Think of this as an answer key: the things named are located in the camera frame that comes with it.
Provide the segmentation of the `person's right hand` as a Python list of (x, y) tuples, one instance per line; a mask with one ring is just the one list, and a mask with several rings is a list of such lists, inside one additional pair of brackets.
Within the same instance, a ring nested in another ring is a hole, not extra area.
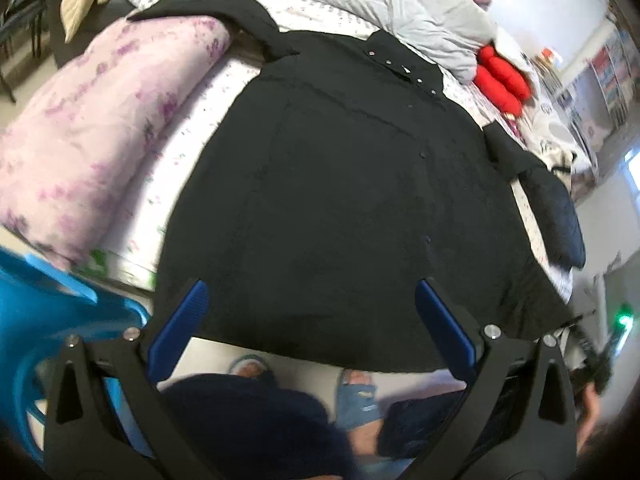
[(577, 425), (577, 454), (580, 454), (597, 427), (601, 415), (601, 400), (596, 385), (588, 382), (582, 390), (582, 414)]

